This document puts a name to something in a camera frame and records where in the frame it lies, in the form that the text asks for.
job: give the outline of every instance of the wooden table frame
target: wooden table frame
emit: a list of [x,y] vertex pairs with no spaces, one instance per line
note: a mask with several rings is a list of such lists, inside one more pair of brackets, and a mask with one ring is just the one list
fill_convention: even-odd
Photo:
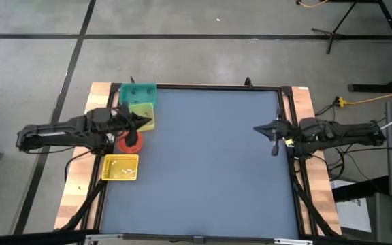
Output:
[[[116,84],[112,84],[111,82],[92,83],[84,112],[98,107],[106,107],[107,104],[110,105],[110,103],[113,106],[117,105],[118,93],[114,93],[113,97],[109,98],[110,89],[112,89],[113,86],[116,86]],[[284,87],[282,88],[282,91],[285,115],[287,119],[290,121],[300,121],[303,118],[314,117],[314,110],[312,108],[308,88]],[[73,155],[76,156],[86,151],[88,150],[84,147],[77,147],[75,148]],[[314,154],[323,158],[322,152],[316,152]],[[98,164],[96,168],[101,169],[100,165],[102,164],[102,159],[100,161],[100,164]],[[92,173],[94,172],[94,162],[95,156],[87,154],[71,163],[63,196],[61,198],[59,212],[54,225],[55,228],[60,228],[65,225],[86,199],[88,190],[92,188],[89,185],[92,180]],[[295,167],[296,169],[299,169],[299,163],[295,163]],[[309,187],[308,190],[312,198],[312,203],[320,212],[321,216],[326,222],[328,222],[329,226],[335,232],[341,234],[341,228],[338,222],[338,215],[332,196],[326,164],[318,158],[311,158],[306,161],[305,167],[306,171],[303,175],[297,174],[299,181],[305,189],[307,189],[306,187]],[[95,220],[98,206],[97,200],[95,200],[94,204],[90,208],[88,220],[84,220],[84,226],[88,229],[93,228],[94,223],[97,222],[97,220]],[[319,235],[323,235],[321,230],[316,227],[315,223],[310,222],[310,216],[302,201],[300,201],[300,204],[299,208],[301,211],[301,219],[303,220],[303,233],[313,235],[317,235],[318,233]]]

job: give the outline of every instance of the black metal frame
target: black metal frame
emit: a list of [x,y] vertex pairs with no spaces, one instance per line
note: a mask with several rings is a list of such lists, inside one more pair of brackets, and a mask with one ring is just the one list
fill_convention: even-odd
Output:
[[[333,2],[345,2],[349,0],[329,0]],[[384,12],[385,18],[387,18],[389,25],[392,29],[392,17],[389,15],[388,10],[386,9],[382,0],[363,0],[362,3],[375,3],[378,2]],[[8,33],[0,33],[0,39],[75,39],[76,44],[73,50],[69,66],[67,68],[67,74],[65,76],[64,82],[61,87],[61,91],[59,96],[57,97],[56,105],[52,111],[51,123],[56,123],[61,115],[61,111],[63,109],[63,104],[65,102],[67,92],[69,90],[69,86],[71,83],[72,76],[74,74],[74,70],[76,67],[76,63],[78,62],[78,57],[80,56],[80,51],[83,45],[84,40],[86,39],[238,39],[238,40],[246,40],[246,39],[259,39],[259,40],[327,40],[330,41],[330,36],[322,36],[322,35],[204,35],[204,34],[103,34],[103,35],[94,35],[87,34],[87,29],[89,22],[91,20],[91,16],[96,4],[96,0],[90,0],[88,5],[88,9],[86,11],[86,16],[84,17],[84,21],[82,23],[82,27],[80,29],[79,34],[53,34],[53,33],[42,33],[42,34],[8,34]],[[388,40],[392,39],[390,35],[337,35],[333,39],[339,40]],[[379,85],[364,85],[364,84],[351,84],[352,91],[385,91],[391,92],[392,86],[387,86],[381,88]],[[42,148],[41,152],[48,152],[49,147]],[[44,166],[46,163],[48,155],[40,154],[37,156],[35,161],[35,169],[33,172],[32,179],[30,181],[30,185],[25,196],[25,199],[22,203],[22,207],[20,209],[20,214],[18,215],[15,227],[14,234],[22,234],[25,229],[25,225],[27,223],[27,219],[29,213],[31,211],[31,207],[33,205],[33,201],[35,198],[35,194],[37,192],[37,188],[39,186],[39,181],[42,176]],[[305,169],[306,166],[304,163],[300,163],[301,166]],[[316,232],[316,226],[312,225],[313,232]]]
[[[107,107],[112,106],[112,98],[114,97],[114,93],[120,88],[121,84],[118,83],[112,83],[110,87],[110,93],[108,97],[108,102],[107,102]],[[204,85],[204,84],[157,84],[157,89],[177,89],[177,90],[208,90],[208,91],[249,91],[249,92],[256,92],[256,91],[274,91],[276,92],[276,95],[278,96],[278,105],[281,108],[281,118],[286,119],[286,112],[284,108],[284,100],[283,96],[286,95],[289,101],[289,107],[290,107],[290,115],[292,119],[292,123],[294,125],[297,125],[297,117],[296,117],[296,111],[295,111],[295,106],[294,106],[294,99],[293,99],[293,93],[291,90],[291,87],[272,87],[272,86],[253,86],[250,78],[247,78],[245,81],[245,85],[243,86],[232,86],[232,85]],[[292,157],[292,152],[291,149],[287,149],[287,159],[289,160],[289,171],[291,174],[295,174],[295,169],[294,169],[294,160]],[[99,166],[100,157],[95,157],[95,164]],[[302,180],[304,180],[304,189],[306,190],[307,197],[311,199],[310,195],[310,187],[308,183],[308,176],[306,174],[306,167],[304,166],[304,163],[301,163],[301,176]],[[91,178],[91,183],[89,183],[89,186],[94,186],[96,183],[96,176],[98,176],[98,171],[99,168],[97,166],[93,167],[93,172],[92,172],[92,178]],[[104,207],[104,202],[105,202],[105,194],[106,194],[106,188],[102,190],[99,194],[99,199],[98,199],[98,208],[96,210],[96,216],[95,216],[95,222],[93,224],[93,229],[99,230],[100,224],[101,224],[101,216],[103,213],[103,207]],[[299,202],[299,197],[296,194],[296,192],[293,189],[293,185],[291,187],[291,191],[293,194],[293,199],[294,199],[294,204],[295,204],[295,214],[297,217],[297,229],[300,235],[305,234],[304,231],[304,222],[303,222],[303,217],[301,213],[301,206]],[[88,220],[88,215],[89,212],[87,212],[84,216],[84,221]],[[81,226],[81,229],[86,229],[86,223],[83,223],[84,226]],[[318,231],[316,228],[316,223],[314,219],[310,216],[310,224],[311,227],[314,227],[312,229],[312,234],[313,235],[318,235]],[[234,237],[211,237],[211,236],[204,236],[204,237],[199,237],[199,236],[192,236],[192,235],[147,235],[147,234],[129,234],[126,233],[124,235],[125,239],[137,239],[137,240],[166,240],[166,241],[172,241],[172,242],[194,242],[194,243],[205,243],[205,242],[261,242],[261,243],[273,243],[274,239],[273,238],[234,238]]]

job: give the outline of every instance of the wooden plank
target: wooden plank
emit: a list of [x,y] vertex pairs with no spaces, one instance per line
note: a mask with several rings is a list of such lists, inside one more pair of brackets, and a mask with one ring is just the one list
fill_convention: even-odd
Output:
[[[107,105],[110,87],[110,82],[92,83],[84,113],[94,108],[105,107]],[[86,151],[88,151],[88,149],[85,147],[76,147],[73,156],[77,156]],[[60,228],[63,225],[66,225],[86,199],[94,161],[95,156],[91,154],[86,154],[85,156],[72,161],[54,228]]]
[[[314,109],[312,107],[311,95],[308,88],[292,87],[292,90],[297,120],[300,121],[303,118],[314,117]],[[324,159],[323,152],[318,151],[314,154]],[[306,170],[310,183],[312,203],[325,221],[329,223],[330,227],[336,233],[341,234],[326,164],[321,159],[312,157],[311,159],[306,160]],[[304,222],[305,220],[306,222],[309,222],[308,215],[304,215],[304,212],[302,212],[302,215],[304,217]]]

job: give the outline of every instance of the gray floor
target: gray floor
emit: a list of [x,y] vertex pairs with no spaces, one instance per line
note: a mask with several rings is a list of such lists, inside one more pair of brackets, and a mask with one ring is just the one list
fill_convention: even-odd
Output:
[[[392,14],[392,1],[385,3]],[[78,33],[88,0],[0,0],[0,33]],[[97,0],[88,33],[310,34],[331,30],[349,4],[314,9],[275,0]],[[390,34],[377,5],[359,4],[340,28],[346,34]],[[10,232],[35,157],[19,153],[16,132],[49,121],[74,49],[74,40],[0,40],[0,235]],[[307,86],[316,110],[336,95],[349,101],[377,96],[350,93],[350,83],[392,79],[392,42],[232,40],[87,40],[73,74],[61,120],[83,113],[91,82],[172,82]],[[340,123],[383,118],[383,101],[337,110]],[[322,118],[330,119],[331,113]],[[71,152],[48,157],[26,232],[50,231]],[[325,151],[329,162],[337,159]],[[358,152],[370,178],[386,174],[386,154]],[[352,162],[346,177],[364,180]]]

